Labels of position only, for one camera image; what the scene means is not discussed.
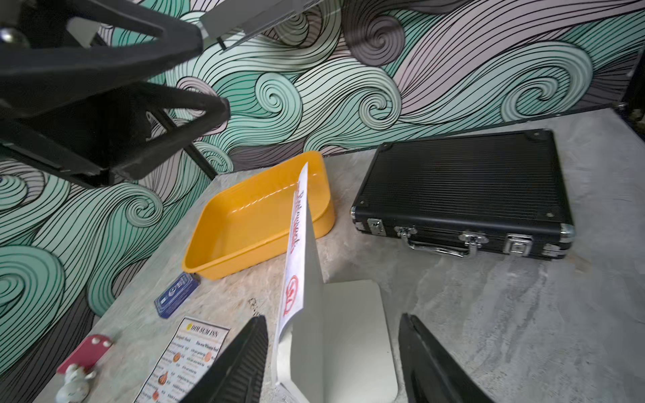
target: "menu card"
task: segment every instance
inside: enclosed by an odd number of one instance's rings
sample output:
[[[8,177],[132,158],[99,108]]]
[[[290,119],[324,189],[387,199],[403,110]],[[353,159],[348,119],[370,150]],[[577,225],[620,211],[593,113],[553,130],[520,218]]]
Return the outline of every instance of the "menu card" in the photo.
[[[135,403],[180,401],[215,362],[229,329],[184,318]]]

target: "wall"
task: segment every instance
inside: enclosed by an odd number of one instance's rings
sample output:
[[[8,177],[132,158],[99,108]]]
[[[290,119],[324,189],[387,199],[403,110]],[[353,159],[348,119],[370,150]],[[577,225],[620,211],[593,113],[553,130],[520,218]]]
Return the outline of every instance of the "wall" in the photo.
[[[153,78],[229,99],[232,118],[196,142],[219,172],[616,101],[645,41],[645,1],[341,3]],[[141,4],[195,23],[216,1]],[[208,179],[183,153],[100,190],[10,161],[0,174],[0,400],[28,402]]]

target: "red logo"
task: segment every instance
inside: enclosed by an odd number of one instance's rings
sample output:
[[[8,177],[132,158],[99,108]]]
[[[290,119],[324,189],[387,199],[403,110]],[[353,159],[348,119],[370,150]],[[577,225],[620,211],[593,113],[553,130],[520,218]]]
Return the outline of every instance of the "red logo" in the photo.
[[[293,276],[286,286],[286,302],[284,303],[284,315],[291,311],[295,302],[295,295],[298,294],[298,277]]]

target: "table surface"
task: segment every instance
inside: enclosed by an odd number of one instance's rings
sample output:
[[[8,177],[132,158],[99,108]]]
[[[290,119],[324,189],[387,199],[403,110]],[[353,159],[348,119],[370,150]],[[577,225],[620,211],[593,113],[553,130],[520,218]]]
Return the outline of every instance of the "table surface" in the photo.
[[[402,313],[417,315],[496,402],[636,402],[645,395],[645,144],[611,110],[476,133],[555,132],[577,238],[566,259],[494,253],[470,260],[363,235],[350,206],[373,150],[325,158],[336,223],[317,241],[325,282],[372,279],[381,295],[399,381]],[[284,255],[217,281],[204,279],[169,318],[153,301],[181,272],[203,206],[261,170],[219,175],[92,332],[115,339],[87,403],[131,403],[184,316],[228,326],[226,346],[258,313],[273,342]],[[287,402],[264,374],[262,402]],[[51,403],[57,375],[36,402]]]

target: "chrome latch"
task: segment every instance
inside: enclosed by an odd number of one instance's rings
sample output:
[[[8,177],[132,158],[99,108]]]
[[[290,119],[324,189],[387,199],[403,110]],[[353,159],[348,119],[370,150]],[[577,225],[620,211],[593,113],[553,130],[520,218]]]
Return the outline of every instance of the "chrome latch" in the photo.
[[[367,225],[370,227],[370,232],[372,235],[378,235],[381,237],[387,236],[385,233],[385,227],[383,226],[383,221],[381,219],[367,219]]]
[[[454,257],[473,257],[477,250],[482,247],[482,244],[488,243],[488,238],[486,234],[480,232],[470,232],[464,231],[459,234],[459,239],[464,241],[466,249],[462,248],[450,248],[447,246],[439,246],[427,244],[424,242],[411,241],[410,237],[417,234],[417,229],[412,227],[394,227],[394,230],[397,232],[397,235],[403,240],[403,244],[410,249],[418,249],[430,253],[436,253],[438,255],[447,255]]]
[[[548,257],[564,256],[567,252],[566,250],[561,250],[560,246],[553,244],[546,244],[543,249],[542,254]]]
[[[507,255],[520,255],[528,257],[533,246],[533,237],[531,235],[522,235],[520,233],[509,233],[506,235],[506,244],[504,244],[504,253]]]
[[[575,227],[571,224],[560,224],[560,242],[570,244],[575,238]]]

